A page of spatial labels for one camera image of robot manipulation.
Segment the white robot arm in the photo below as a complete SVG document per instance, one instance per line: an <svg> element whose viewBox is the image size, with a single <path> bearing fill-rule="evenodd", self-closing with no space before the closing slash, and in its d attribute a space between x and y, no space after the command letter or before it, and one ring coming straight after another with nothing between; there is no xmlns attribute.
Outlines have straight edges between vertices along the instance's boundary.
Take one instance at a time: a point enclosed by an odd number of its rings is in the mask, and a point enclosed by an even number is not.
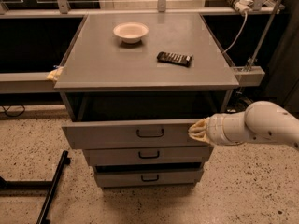
<svg viewBox="0 0 299 224"><path fill-rule="evenodd" d="M282 144L299 150L299 120L267 101L252 103L243 112L200 119L189 128L188 135L212 145Z"/></svg>

